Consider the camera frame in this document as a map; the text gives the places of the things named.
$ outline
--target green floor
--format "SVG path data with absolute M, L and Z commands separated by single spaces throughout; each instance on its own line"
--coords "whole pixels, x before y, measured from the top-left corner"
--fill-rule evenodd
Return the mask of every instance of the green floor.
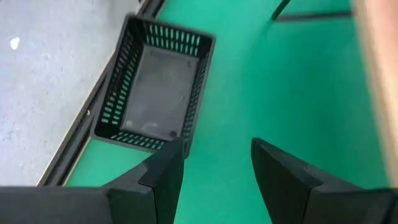
M 362 187 L 387 186 L 353 21 L 270 24 L 278 2 L 250 2 L 168 0 L 160 15 L 217 38 L 175 223 L 271 223 L 252 137 Z M 91 140 L 68 186 L 102 185 L 147 156 Z

